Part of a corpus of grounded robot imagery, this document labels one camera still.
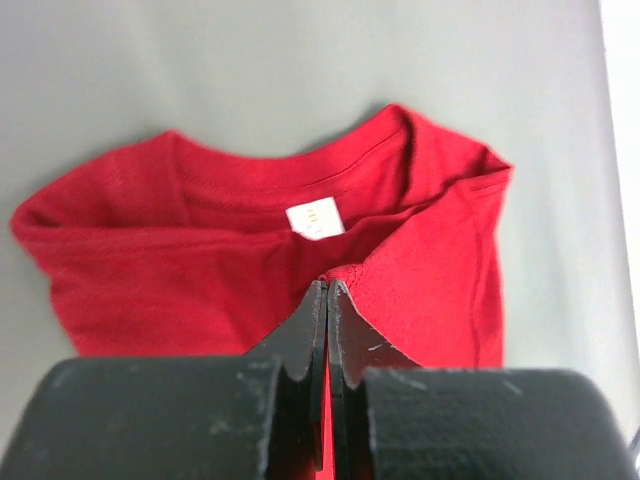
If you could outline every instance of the t-shirt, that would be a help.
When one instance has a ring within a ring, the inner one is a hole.
[[[168,131],[73,169],[11,225],[80,355],[242,354],[324,279],[416,363],[496,367],[510,174],[487,146],[389,105],[280,159]]]

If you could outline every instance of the clothing label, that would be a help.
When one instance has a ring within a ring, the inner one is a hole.
[[[333,197],[296,205],[286,210],[291,229],[309,240],[322,240],[344,233]]]

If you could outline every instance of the black plastic part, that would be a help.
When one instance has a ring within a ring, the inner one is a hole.
[[[375,369],[362,388],[378,480],[637,480],[606,401],[578,374]]]
[[[0,479],[312,479],[305,388],[276,359],[69,360],[41,382]]]
[[[360,317],[342,284],[328,306],[337,480],[637,479],[584,377],[420,369]]]
[[[312,282],[296,311],[247,356],[280,357],[289,376],[307,388],[316,469],[322,470],[324,373],[326,362],[327,286]]]
[[[367,367],[415,367],[356,311],[346,287],[329,288],[327,338],[336,478],[370,478],[364,393],[356,389]]]

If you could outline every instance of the white tag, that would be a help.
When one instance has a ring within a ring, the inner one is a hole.
[[[322,240],[344,233],[344,226],[333,197],[287,208],[291,230],[309,240]]]

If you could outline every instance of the table surface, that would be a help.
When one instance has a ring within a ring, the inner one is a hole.
[[[516,166],[498,237],[507,364],[587,374],[640,423],[596,0],[5,0],[0,221],[36,188],[178,128],[287,155],[389,102]],[[73,355],[31,260],[0,232],[0,449],[35,383]]]

